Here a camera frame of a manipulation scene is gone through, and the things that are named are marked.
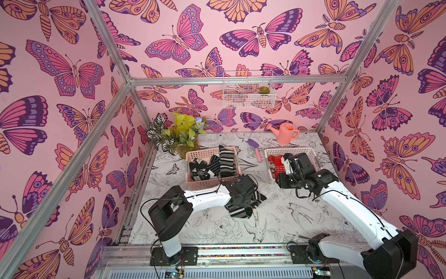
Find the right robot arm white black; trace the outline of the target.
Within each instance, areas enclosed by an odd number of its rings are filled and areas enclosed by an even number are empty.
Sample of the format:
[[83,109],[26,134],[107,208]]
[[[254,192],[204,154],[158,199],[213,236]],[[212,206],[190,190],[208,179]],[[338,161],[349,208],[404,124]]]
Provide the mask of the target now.
[[332,172],[316,170],[305,153],[284,154],[285,172],[276,183],[282,189],[305,189],[336,209],[362,235],[364,243],[347,242],[327,233],[308,241],[314,263],[338,259],[364,269],[373,279],[400,279],[416,268],[418,239],[379,217],[356,198]]

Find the black pinstripe sock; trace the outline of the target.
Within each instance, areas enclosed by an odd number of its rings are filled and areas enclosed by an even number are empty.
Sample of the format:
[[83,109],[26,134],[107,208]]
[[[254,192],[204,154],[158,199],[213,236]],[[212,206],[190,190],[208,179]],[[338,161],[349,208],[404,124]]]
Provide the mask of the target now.
[[207,171],[211,173],[213,176],[218,176],[220,174],[220,156],[213,155],[210,159],[210,163],[207,165]]

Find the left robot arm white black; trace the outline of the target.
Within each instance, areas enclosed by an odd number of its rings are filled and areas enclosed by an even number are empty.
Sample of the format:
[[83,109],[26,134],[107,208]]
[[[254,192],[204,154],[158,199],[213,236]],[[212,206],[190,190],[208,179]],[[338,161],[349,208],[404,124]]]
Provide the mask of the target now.
[[221,207],[231,217],[245,219],[266,200],[255,179],[241,175],[235,181],[219,181],[215,187],[196,191],[173,186],[162,197],[154,199],[145,219],[161,244],[161,259],[168,265],[177,265],[185,258],[180,232],[193,214]]

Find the black white striped sock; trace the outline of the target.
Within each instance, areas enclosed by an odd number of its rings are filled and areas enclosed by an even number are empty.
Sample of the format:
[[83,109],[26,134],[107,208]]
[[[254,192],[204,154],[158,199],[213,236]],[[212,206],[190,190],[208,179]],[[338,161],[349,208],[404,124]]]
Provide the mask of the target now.
[[220,152],[220,176],[232,177],[236,173],[235,153],[222,145],[219,146]]

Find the red patterned sock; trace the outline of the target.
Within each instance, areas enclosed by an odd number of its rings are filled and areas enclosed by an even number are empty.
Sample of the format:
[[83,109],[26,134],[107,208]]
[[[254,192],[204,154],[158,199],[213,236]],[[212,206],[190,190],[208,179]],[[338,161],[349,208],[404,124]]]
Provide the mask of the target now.
[[270,175],[274,180],[277,179],[280,174],[286,173],[282,158],[283,156],[274,155],[268,157]]

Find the black grey striped sock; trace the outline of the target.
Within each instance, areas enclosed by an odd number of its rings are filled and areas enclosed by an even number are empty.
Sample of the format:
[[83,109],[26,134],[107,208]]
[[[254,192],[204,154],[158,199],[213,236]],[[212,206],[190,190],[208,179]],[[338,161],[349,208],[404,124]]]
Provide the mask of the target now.
[[267,200],[267,197],[265,195],[263,195],[259,191],[255,191],[252,195],[251,207],[257,208],[266,200]]
[[233,218],[248,219],[253,214],[251,207],[243,208],[240,206],[225,206],[225,209],[230,213]]

